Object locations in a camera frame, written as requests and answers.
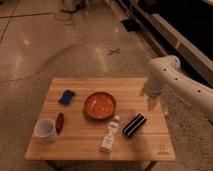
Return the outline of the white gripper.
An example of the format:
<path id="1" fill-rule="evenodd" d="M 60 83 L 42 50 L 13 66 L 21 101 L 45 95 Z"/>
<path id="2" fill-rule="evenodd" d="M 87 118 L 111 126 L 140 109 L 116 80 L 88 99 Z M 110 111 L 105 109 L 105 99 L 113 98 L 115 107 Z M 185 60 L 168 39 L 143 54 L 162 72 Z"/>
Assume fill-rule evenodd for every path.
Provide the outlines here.
<path id="1" fill-rule="evenodd" d="M 141 89 L 141 96 L 147 96 L 147 106 L 149 111 L 152 111 L 159 103 L 161 93 L 161 89 L 152 88 L 148 81 L 144 83 Z"/>

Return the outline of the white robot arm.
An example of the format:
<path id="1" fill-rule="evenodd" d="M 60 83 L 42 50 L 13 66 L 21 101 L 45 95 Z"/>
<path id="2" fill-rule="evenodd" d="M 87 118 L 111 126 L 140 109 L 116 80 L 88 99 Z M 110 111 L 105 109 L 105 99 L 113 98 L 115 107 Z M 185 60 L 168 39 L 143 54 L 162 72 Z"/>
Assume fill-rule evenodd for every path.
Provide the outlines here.
<path id="1" fill-rule="evenodd" d="M 150 76 L 144 83 L 144 92 L 156 98 L 168 84 L 213 121 L 213 89 L 185 76 L 179 71 L 180 67 L 181 62 L 174 55 L 150 60 L 147 65 Z"/>

